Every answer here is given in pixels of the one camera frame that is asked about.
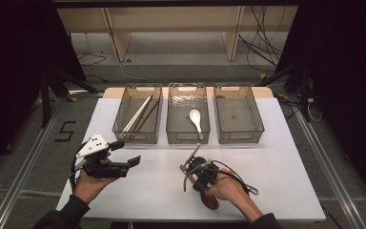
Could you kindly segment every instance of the white table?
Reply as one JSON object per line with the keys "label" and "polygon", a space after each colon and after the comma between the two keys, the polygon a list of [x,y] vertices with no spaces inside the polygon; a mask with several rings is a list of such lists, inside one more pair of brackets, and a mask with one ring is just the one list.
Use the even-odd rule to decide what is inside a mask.
{"label": "white table", "polygon": [[[101,98],[91,118],[84,141],[99,132],[115,141],[112,125],[119,98]],[[286,120],[275,98],[257,98],[265,132],[255,145],[220,145],[215,131],[214,106],[209,99],[211,133],[209,144],[197,156],[226,163],[248,184],[259,190],[252,199],[263,213],[277,219],[321,221],[325,215],[308,178]],[[156,145],[126,146],[112,152],[112,161],[127,161],[141,156],[141,163],[130,169],[126,178],[110,184],[91,204],[86,218],[118,221],[244,221],[228,201],[210,210],[179,169],[195,145],[169,145],[166,135],[167,100],[164,99],[159,142]],[[67,182],[57,209],[67,203],[71,186]]]}

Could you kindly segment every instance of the black cable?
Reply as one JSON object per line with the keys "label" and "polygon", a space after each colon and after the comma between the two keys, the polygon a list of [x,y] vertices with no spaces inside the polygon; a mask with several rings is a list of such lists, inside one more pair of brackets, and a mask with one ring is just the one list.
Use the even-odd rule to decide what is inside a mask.
{"label": "black cable", "polygon": [[242,179],[242,177],[240,177],[240,175],[237,173],[237,172],[235,172],[233,169],[231,169],[231,167],[229,167],[228,165],[226,165],[226,164],[224,164],[224,163],[222,163],[221,161],[219,161],[219,160],[212,160],[212,163],[214,163],[214,162],[216,162],[216,163],[219,163],[219,164],[221,164],[221,165],[223,165],[223,166],[225,166],[225,167],[227,167],[229,170],[231,170],[241,181],[242,181],[242,183],[245,183],[245,181],[243,181],[243,179]]}
{"label": "black cable", "polygon": [[322,203],[320,203],[320,206],[322,207],[322,209],[326,213],[326,215],[328,215],[334,221],[337,228],[338,229],[343,229],[343,227],[340,225],[340,223],[338,223],[338,221],[335,219],[335,217],[328,211],[328,209],[326,209],[325,206],[323,206]]}
{"label": "black cable", "polygon": [[252,46],[248,45],[248,41],[246,41],[245,39],[242,38],[241,35],[239,35],[239,38],[242,40],[242,42],[245,44],[245,46],[248,48],[248,55],[249,55],[249,50],[251,50],[252,52],[256,53],[257,55],[259,55],[260,57],[262,57],[263,59],[265,59],[267,62],[271,63],[272,65],[275,65],[275,62],[273,62],[272,60],[269,60],[266,56],[264,56],[263,54],[261,54],[260,52],[256,51],[254,48],[252,48]]}
{"label": "black cable", "polygon": [[264,52],[269,52],[269,51],[267,51],[267,50],[265,50],[265,49],[263,49],[263,48],[261,48],[261,47],[258,47],[257,45],[254,45],[254,44],[250,43],[249,41],[244,40],[244,39],[242,38],[241,34],[239,35],[239,37],[242,39],[242,41],[245,43],[245,45],[246,45],[247,47],[248,47],[248,45],[249,45],[249,46],[251,46],[252,48],[256,48],[256,49],[262,50],[262,51],[264,51]]}
{"label": "black cable", "polygon": [[196,170],[206,170],[206,171],[212,171],[212,172],[216,172],[219,174],[223,174],[226,176],[229,176],[233,179],[235,179],[237,182],[240,183],[240,185],[242,186],[242,189],[245,191],[245,193],[248,195],[249,194],[249,189],[247,187],[247,184],[242,180],[242,178],[236,177],[230,173],[221,171],[221,170],[215,170],[215,169],[209,169],[206,167],[203,167],[203,164],[196,166],[195,168],[193,168],[189,173],[186,173],[184,181],[183,181],[183,190],[186,192],[186,183],[187,183],[187,179],[189,176],[191,176]]}
{"label": "black cable", "polygon": [[165,80],[157,80],[157,81],[154,81],[154,80],[150,80],[150,79],[145,79],[145,78],[139,78],[139,77],[134,77],[134,76],[126,75],[126,73],[124,72],[124,69],[123,69],[122,65],[120,64],[120,62],[117,61],[117,64],[120,67],[121,72],[123,73],[124,77],[126,77],[126,78],[142,80],[144,82],[149,82],[149,83],[172,83],[171,81],[165,81]]}
{"label": "black cable", "polygon": [[275,31],[275,34],[273,35],[273,37],[270,39],[270,41],[272,41],[275,36],[278,34],[278,31],[280,30],[280,27],[281,27],[281,24],[283,23],[284,21],[284,14],[285,14],[285,6],[283,6],[283,14],[281,15],[281,21],[280,21],[280,24],[278,24],[278,27],[277,27],[277,31]]}
{"label": "black cable", "polygon": [[104,81],[104,82],[106,82],[106,83],[109,83],[109,80],[104,79],[104,78],[102,78],[102,77],[100,77],[100,76],[97,76],[97,75],[95,75],[95,74],[87,74],[87,75],[85,75],[85,76],[86,76],[86,77],[96,77],[96,78],[101,79],[102,81]]}
{"label": "black cable", "polygon": [[280,105],[286,105],[292,111],[292,113],[290,115],[284,115],[284,117],[286,118],[286,121],[290,120],[290,118],[293,117],[296,112],[298,112],[298,109],[300,108],[299,102],[290,101],[290,100],[288,100],[288,99],[286,99],[283,96],[278,95],[278,94],[274,94],[274,97],[277,98],[278,103]]}
{"label": "black cable", "polygon": [[251,63],[249,62],[249,50],[248,50],[248,53],[246,54],[246,61],[248,61],[248,65],[254,69],[254,70],[258,70],[258,71],[261,71],[261,72],[268,72],[268,73],[274,73],[275,71],[274,70],[263,70],[263,69],[259,69],[255,66],[252,66]]}
{"label": "black cable", "polygon": [[103,60],[105,60],[105,59],[106,59],[106,56],[104,56],[104,55],[95,55],[95,54],[86,53],[86,54],[84,54],[84,55],[82,55],[82,56],[78,57],[78,60],[82,59],[83,57],[85,57],[85,56],[87,56],[87,55],[91,55],[91,56],[95,56],[95,57],[101,57],[102,59],[97,60],[97,61],[95,61],[95,62],[93,62],[93,63],[91,63],[91,64],[89,64],[89,65],[81,64],[82,66],[91,66],[91,65],[97,64],[97,63],[99,63],[99,62],[101,62],[101,61],[103,61]]}
{"label": "black cable", "polygon": [[274,55],[275,55],[275,57],[277,58],[277,59],[279,59],[279,57],[278,57],[278,54],[275,52],[275,51],[277,51],[277,52],[281,52],[279,49],[277,49],[277,48],[275,48],[271,43],[270,43],[270,41],[272,40],[272,39],[268,39],[267,38],[267,35],[266,35],[266,32],[265,32],[265,27],[264,27],[264,18],[265,18],[265,15],[266,15],[266,7],[262,7],[262,9],[261,9],[261,15],[260,15],[260,13],[259,13],[259,18],[257,18],[257,16],[256,16],[256,14],[255,14],[255,12],[254,12],[254,8],[253,7],[251,7],[251,9],[252,9],[252,13],[253,13],[253,15],[254,15],[254,19],[256,20],[256,22],[257,22],[257,32],[256,32],[256,35],[254,36],[254,39],[253,39],[253,41],[252,41],[252,43],[254,42],[254,40],[255,40],[255,38],[256,37],[259,37],[264,43],[265,43],[265,45],[266,45],[266,49],[268,50],[268,54],[269,54],[269,56],[271,57],[271,53],[273,53]]}

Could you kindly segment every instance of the black sleeve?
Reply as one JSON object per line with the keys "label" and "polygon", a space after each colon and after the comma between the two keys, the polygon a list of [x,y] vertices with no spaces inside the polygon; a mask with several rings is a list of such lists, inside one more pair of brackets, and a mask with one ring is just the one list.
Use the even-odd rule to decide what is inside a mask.
{"label": "black sleeve", "polygon": [[49,211],[38,220],[33,229],[75,228],[79,220],[89,211],[89,206],[82,199],[70,195],[70,200],[61,211]]}
{"label": "black sleeve", "polygon": [[249,229],[282,229],[282,227],[275,219],[275,215],[269,213],[254,221]]}

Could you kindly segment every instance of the hand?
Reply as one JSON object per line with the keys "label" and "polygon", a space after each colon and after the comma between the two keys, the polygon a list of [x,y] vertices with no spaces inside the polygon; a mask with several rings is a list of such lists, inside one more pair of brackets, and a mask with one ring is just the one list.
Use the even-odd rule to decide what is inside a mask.
{"label": "hand", "polygon": [[108,184],[116,180],[118,178],[89,177],[84,170],[80,170],[73,194],[89,204]]}
{"label": "hand", "polygon": [[[222,169],[222,171],[234,175],[232,171],[226,169]],[[242,185],[227,175],[219,173],[216,177],[215,185],[205,190],[205,193],[231,202],[250,223],[263,216],[254,201],[245,193]]]}

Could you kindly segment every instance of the wire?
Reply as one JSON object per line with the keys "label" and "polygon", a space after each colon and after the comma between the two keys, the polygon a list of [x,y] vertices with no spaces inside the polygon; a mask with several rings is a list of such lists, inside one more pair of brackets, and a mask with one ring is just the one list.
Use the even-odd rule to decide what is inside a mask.
{"label": "wire", "polygon": [[230,173],[224,172],[224,171],[222,171],[222,170],[209,169],[209,168],[207,168],[207,167],[204,167],[204,165],[205,165],[205,164],[200,164],[200,165],[196,166],[195,168],[193,168],[192,170],[190,170],[190,172],[189,172],[189,173],[186,173],[185,178],[184,178],[184,181],[183,181],[183,190],[184,190],[185,192],[186,192],[186,183],[187,183],[187,179],[188,179],[188,177],[189,177],[189,176],[191,176],[191,175],[192,175],[196,170],[199,170],[199,169],[201,169],[201,170],[206,170],[206,171],[212,171],[212,172],[216,172],[216,173],[219,173],[219,174],[223,174],[223,175],[226,175],[226,176],[232,177],[233,179],[235,179],[237,182],[239,182],[239,183],[240,183],[240,185],[242,186],[242,188],[243,188],[243,190],[246,192],[246,194],[249,194],[249,192],[250,192],[250,189],[248,188],[248,186],[249,186],[249,187],[251,187],[251,189],[256,190],[254,187],[252,187],[252,186],[250,186],[250,185],[246,184],[246,183],[243,181],[243,179],[239,176],[239,174],[237,174],[234,170],[232,170],[228,165],[226,165],[226,164],[224,164],[224,163],[222,163],[222,162],[220,162],[220,161],[217,161],[217,160],[213,160],[213,161],[215,161],[215,162],[217,162],[217,163],[220,163],[220,164],[222,164],[222,165],[226,166],[228,169],[230,169],[231,171],[233,171],[233,173],[235,174],[235,176],[234,176],[234,175],[232,175],[232,174],[230,174]]}
{"label": "wire", "polygon": [[283,21],[284,21],[284,14],[285,14],[285,6],[283,6],[283,14],[281,15],[280,24],[278,24],[277,30],[275,31],[275,34],[270,39],[270,41],[272,41],[275,38],[275,36],[278,34],[278,31],[280,30],[280,27],[281,27],[281,25],[283,24]]}
{"label": "wire", "polygon": [[320,206],[322,207],[323,211],[325,212],[325,215],[329,216],[335,223],[338,229],[343,229],[343,227],[338,223],[338,221],[335,219],[335,217],[326,209],[325,206],[323,206],[322,203],[320,203]]}
{"label": "wire", "polygon": [[255,67],[255,66],[252,66],[251,63],[249,62],[249,50],[248,50],[248,53],[246,54],[246,60],[248,61],[248,64],[252,69],[255,69],[255,70],[258,70],[261,72],[269,72],[269,73],[275,72],[274,70],[263,70],[263,69],[259,69],[259,68]]}
{"label": "wire", "polygon": [[109,80],[104,79],[104,78],[102,78],[102,77],[100,77],[100,76],[97,76],[97,75],[95,75],[95,74],[87,74],[87,75],[85,75],[85,76],[86,76],[86,77],[95,77],[95,78],[101,79],[102,81],[104,81],[104,82],[106,82],[106,83],[109,83]]}
{"label": "wire", "polygon": [[[266,46],[266,50],[268,51],[267,54],[270,56],[271,60],[273,61],[272,59],[272,54],[274,54],[274,56],[279,59],[279,54],[277,54],[275,51],[278,51],[279,53],[281,53],[281,51],[277,48],[275,48],[271,43],[270,41],[272,39],[269,39],[267,38],[267,35],[266,35],[266,30],[265,30],[265,24],[264,24],[264,19],[265,19],[265,15],[266,15],[266,11],[267,11],[267,8],[264,6],[261,8],[260,12],[259,12],[259,16],[257,17],[255,12],[254,12],[254,7],[251,7],[251,10],[252,10],[252,13],[254,15],[254,19],[256,20],[257,22],[257,32],[256,32],[256,35],[254,36],[254,39],[252,41],[252,44],[253,42],[255,41],[255,38],[256,37],[259,37],[260,40],[262,40],[264,43],[265,43],[265,46]],[[278,28],[277,28],[277,31],[279,31],[279,28],[281,27],[281,24],[282,24],[282,21],[280,22]]]}
{"label": "wire", "polygon": [[270,84],[269,85],[269,88],[272,88],[272,87],[276,87],[278,85],[281,85],[281,84],[285,84],[286,82],[281,82],[281,83],[276,83],[276,84]]}
{"label": "wire", "polygon": [[310,106],[311,106],[311,104],[312,104],[312,102],[309,102],[309,103],[308,103],[308,113],[309,113],[309,115],[310,115],[311,119],[312,119],[313,121],[320,121],[320,119],[322,119],[322,113],[320,113],[320,115],[319,115],[319,119],[314,119],[314,116],[311,114],[311,111],[310,111]]}
{"label": "wire", "polygon": [[242,38],[241,35],[239,35],[239,38],[242,40],[242,42],[246,45],[246,47],[248,47],[248,55],[249,55],[249,51],[252,51],[254,53],[256,53],[258,56],[262,57],[263,59],[265,59],[267,62],[271,63],[272,65],[275,65],[275,62],[273,60],[269,60],[266,56],[264,56],[263,54],[261,54],[260,52],[258,52],[257,50],[255,50],[253,48],[253,44],[252,43],[249,43],[248,41],[246,41],[245,39]]}
{"label": "wire", "polygon": [[84,58],[84,57],[85,57],[85,56],[87,56],[87,55],[91,55],[91,56],[95,56],[95,57],[100,57],[101,59],[100,59],[100,60],[97,60],[97,61],[95,61],[95,62],[93,62],[93,63],[91,63],[91,64],[89,64],[89,65],[81,64],[82,66],[92,66],[92,65],[97,64],[97,63],[99,63],[99,62],[101,62],[101,61],[103,61],[103,60],[105,60],[105,59],[106,59],[106,56],[104,56],[104,55],[95,55],[95,54],[86,53],[86,54],[84,54],[84,55],[82,55],[82,56],[78,57],[78,60],[80,60],[80,59]]}
{"label": "wire", "polygon": [[142,81],[145,81],[145,82],[150,82],[150,83],[159,83],[159,82],[162,82],[162,83],[172,83],[172,81],[164,81],[164,80],[158,80],[158,81],[153,81],[153,80],[149,80],[149,79],[145,79],[145,78],[139,78],[139,77],[133,77],[133,76],[129,76],[129,75],[126,75],[126,73],[124,72],[124,69],[123,67],[121,66],[120,64],[120,61],[116,60],[118,66],[120,67],[121,69],[121,72],[124,74],[125,77],[127,78],[130,78],[130,79],[138,79],[138,80],[142,80]]}
{"label": "wire", "polygon": [[290,115],[284,115],[284,117],[286,118],[286,121],[290,120],[290,118],[293,117],[295,115],[295,113],[298,112],[298,109],[300,108],[299,102],[290,101],[287,98],[285,98],[279,94],[274,94],[274,97],[277,98],[278,103],[280,105],[288,106],[291,109]]}

